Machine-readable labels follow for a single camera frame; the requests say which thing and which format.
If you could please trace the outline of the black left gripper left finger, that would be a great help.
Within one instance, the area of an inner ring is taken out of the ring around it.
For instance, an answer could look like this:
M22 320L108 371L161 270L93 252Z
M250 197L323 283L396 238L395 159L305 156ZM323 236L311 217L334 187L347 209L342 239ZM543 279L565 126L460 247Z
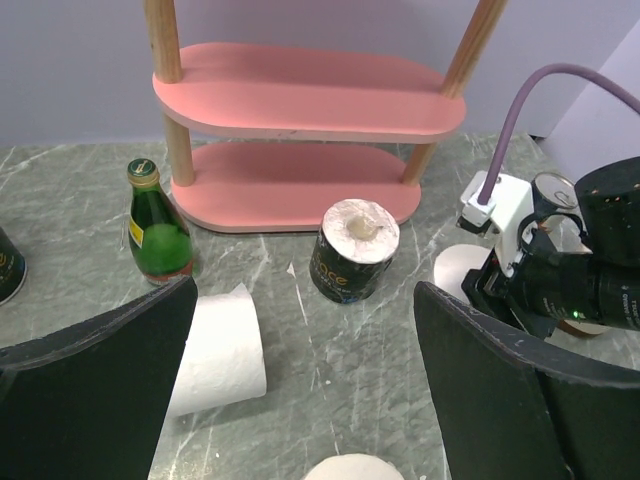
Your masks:
M182 276L2 348L2 478L147 478L197 298Z

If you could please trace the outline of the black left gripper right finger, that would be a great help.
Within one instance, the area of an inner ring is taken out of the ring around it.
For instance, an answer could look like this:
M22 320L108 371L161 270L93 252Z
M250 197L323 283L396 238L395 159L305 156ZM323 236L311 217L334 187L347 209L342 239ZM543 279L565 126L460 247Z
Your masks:
M429 282L414 318L454 479L636 479L639 373L551 345Z

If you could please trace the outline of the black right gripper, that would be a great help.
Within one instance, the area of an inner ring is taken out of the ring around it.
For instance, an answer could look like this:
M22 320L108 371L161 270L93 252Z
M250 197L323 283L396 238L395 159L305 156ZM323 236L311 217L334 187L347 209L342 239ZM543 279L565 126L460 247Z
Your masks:
M462 289L477 310L538 338L560 322L576 321L626 330L639 328L639 204L596 199L585 217L571 220L585 253L561 252L540 230L535 213L521 229L524 257L508 278L494 251L465 276Z

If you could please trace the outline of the white paper towel roll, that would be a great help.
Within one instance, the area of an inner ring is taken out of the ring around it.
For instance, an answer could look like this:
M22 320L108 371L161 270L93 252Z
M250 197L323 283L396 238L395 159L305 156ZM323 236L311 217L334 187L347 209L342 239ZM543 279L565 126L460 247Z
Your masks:
M403 480L390 463L367 454L328 457L314 466L304 480Z
M254 301L240 283L197 300L167 409L175 418L266 394L267 378Z
M462 289L462 283L471 269L480 269L491 250L479 245L456 244L439 253L435 259L432 282L462 302L469 304L469 298Z

